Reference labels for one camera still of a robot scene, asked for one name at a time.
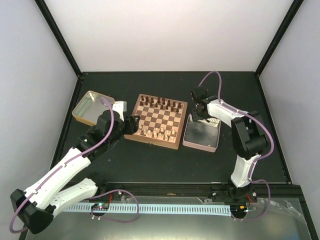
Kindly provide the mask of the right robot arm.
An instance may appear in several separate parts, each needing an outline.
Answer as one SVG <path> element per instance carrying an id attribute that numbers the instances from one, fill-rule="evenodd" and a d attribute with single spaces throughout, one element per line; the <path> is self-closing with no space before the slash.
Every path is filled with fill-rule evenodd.
<path id="1" fill-rule="evenodd" d="M 194 88 L 191 97 L 195 103 L 191 110 L 193 121 L 217 118 L 231 128 L 236 162 L 228 181 L 227 195 L 233 202 L 238 202 L 253 182 L 252 174 L 257 162 L 274 151 L 274 140 L 258 112 L 239 110 L 216 96 L 209 96 L 202 86 Z"/>

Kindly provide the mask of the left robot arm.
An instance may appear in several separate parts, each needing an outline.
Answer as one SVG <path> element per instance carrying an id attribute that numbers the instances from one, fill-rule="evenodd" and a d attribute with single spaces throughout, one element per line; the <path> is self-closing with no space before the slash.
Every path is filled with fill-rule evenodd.
<path id="1" fill-rule="evenodd" d="M 81 135 L 75 146 L 44 177 L 27 189 L 16 189 L 10 195 L 14 209 L 10 232 L 15 233 L 15 218 L 24 223 L 26 230 L 38 234 L 68 207 L 85 199 L 103 199 L 108 194 L 107 183 L 97 173 L 91 173 L 74 186 L 64 187 L 123 135 L 136 133 L 139 121 L 140 116 L 124 115 L 123 110 L 104 111 L 96 125 Z"/>

